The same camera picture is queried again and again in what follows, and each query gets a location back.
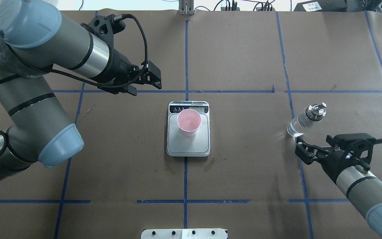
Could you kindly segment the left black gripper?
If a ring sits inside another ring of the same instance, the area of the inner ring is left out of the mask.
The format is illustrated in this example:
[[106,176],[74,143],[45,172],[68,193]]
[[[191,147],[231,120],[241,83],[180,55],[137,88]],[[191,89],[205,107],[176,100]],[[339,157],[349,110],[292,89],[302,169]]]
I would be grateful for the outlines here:
[[110,50],[110,64],[102,75],[104,91],[137,96],[137,88],[132,84],[139,78],[140,85],[147,84],[162,89],[161,71],[152,61],[144,61],[142,66],[133,65],[117,50]]

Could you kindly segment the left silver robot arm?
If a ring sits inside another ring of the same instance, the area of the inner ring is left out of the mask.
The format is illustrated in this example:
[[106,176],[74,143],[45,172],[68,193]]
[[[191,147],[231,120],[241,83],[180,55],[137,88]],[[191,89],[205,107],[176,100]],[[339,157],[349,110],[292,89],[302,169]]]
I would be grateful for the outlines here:
[[[140,65],[114,47],[114,35],[133,19],[144,41]],[[96,15],[78,24],[42,0],[0,3],[0,103],[13,121],[0,130],[0,181],[35,162],[51,168],[84,147],[44,76],[55,73],[111,94],[137,94],[133,84],[161,89],[161,72],[148,59],[148,44],[131,14]]]

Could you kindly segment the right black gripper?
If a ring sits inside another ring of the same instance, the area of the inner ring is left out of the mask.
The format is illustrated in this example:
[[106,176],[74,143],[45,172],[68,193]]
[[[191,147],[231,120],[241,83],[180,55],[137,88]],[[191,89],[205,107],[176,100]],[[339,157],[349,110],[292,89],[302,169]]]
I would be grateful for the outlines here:
[[370,165],[370,151],[368,151],[368,155],[365,158],[356,157],[352,154],[350,158],[346,158],[349,153],[345,151],[338,150],[327,153],[327,148],[310,145],[304,140],[296,141],[295,154],[306,165],[318,162],[326,175],[335,184],[337,183],[338,176],[346,168],[361,165],[360,162]]

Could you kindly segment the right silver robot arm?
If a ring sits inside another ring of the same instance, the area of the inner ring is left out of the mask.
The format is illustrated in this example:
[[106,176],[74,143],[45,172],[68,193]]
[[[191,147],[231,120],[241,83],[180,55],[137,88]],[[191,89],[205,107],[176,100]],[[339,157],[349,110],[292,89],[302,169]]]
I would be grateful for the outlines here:
[[382,238],[382,181],[370,171],[374,138],[333,139],[329,147],[296,141],[295,154],[306,165],[318,162],[324,173]]

